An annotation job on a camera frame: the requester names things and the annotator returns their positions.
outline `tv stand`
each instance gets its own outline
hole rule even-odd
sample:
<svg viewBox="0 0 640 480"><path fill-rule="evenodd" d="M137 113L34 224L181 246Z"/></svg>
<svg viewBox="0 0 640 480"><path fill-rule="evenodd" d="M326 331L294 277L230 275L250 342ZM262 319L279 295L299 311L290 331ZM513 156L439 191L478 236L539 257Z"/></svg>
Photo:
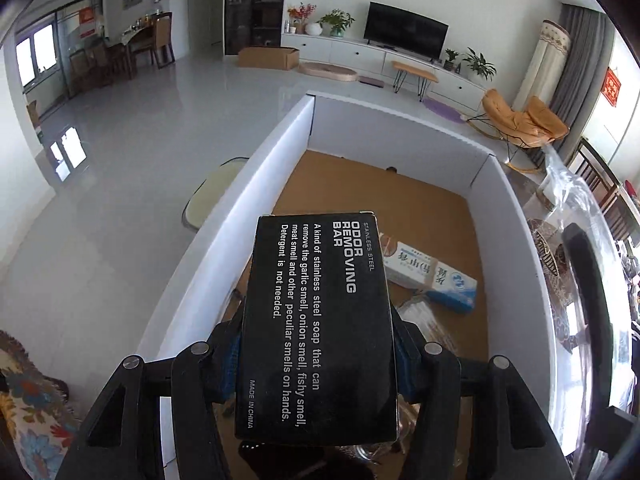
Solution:
<svg viewBox="0 0 640 480"><path fill-rule="evenodd" d="M427 58L395 50L388 45L378 46L370 41L367 43L366 40L305 34L283 34L280 44L298 49L302 61L346 66L363 76L382 79L389 85L393 84L398 73L393 67L395 61L431 72L435 74L439 83L431 85L426 93L433 94L436 99L465 114L477 115L486 91L480 85L459 74L444 70L441 65L432 63ZM409 77L402 88L410 87L411 90L417 91L419 88L416 83L415 77Z"/></svg>

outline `small wooden table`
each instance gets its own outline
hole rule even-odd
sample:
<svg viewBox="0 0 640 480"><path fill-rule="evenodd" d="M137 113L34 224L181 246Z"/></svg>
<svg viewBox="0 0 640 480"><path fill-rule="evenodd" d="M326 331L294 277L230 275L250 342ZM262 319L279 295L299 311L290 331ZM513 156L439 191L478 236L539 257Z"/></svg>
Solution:
<svg viewBox="0 0 640 480"><path fill-rule="evenodd" d="M396 74L396 80L394 81L394 92L396 94L402 88L402 83L404 83L407 74L418 76L418 97L420 98L420 102L422 102L422 100L424 99L424 94L431 83L438 82L438 78L434 73L431 73L423 68L400 63L399 61L394 61L392 65L396 70L398 70L398 74Z"/></svg>

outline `purple mat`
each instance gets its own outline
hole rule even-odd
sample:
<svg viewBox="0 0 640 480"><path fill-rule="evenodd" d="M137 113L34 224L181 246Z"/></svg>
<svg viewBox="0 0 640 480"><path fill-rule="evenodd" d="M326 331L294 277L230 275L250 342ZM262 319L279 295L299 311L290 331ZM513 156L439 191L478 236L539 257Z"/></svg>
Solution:
<svg viewBox="0 0 640 480"><path fill-rule="evenodd" d="M464 119L460 118L459 111L457 111L455 108L451 108L444 103L441 103L440 101L425 97L424 101L422 101L422 104L424 104L427 109L431 110L433 113L438 114L440 117L444 117L452 123L462 124L465 122Z"/></svg>

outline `floral cushion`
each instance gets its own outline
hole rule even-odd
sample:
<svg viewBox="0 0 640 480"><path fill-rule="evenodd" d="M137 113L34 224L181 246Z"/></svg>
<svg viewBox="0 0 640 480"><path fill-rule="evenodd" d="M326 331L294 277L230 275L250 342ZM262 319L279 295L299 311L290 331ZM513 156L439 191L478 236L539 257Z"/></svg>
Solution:
<svg viewBox="0 0 640 480"><path fill-rule="evenodd" d="M0 412L25 471L34 480L53 480L79 421L62 393L30 361L22 345L0 331L0 372L9 392L0 393Z"/></svg>

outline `black box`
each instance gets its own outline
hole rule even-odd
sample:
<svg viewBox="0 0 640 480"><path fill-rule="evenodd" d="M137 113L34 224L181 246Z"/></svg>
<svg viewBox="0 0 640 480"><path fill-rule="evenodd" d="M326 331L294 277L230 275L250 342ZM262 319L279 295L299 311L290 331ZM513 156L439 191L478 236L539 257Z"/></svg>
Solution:
<svg viewBox="0 0 640 480"><path fill-rule="evenodd" d="M236 437L310 446L398 437L391 312L372 213L258 221Z"/></svg>

